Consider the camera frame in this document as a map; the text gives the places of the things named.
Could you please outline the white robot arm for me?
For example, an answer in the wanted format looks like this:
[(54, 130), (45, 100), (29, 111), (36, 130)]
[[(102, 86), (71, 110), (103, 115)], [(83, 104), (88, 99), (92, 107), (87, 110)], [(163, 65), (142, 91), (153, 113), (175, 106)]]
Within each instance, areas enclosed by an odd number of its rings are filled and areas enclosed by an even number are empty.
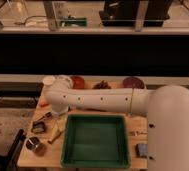
[(57, 114), (74, 106), (146, 117), (148, 171), (189, 171), (189, 89), (167, 85), (156, 90), (76, 90), (66, 75), (46, 76), (43, 84), (45, 99)]

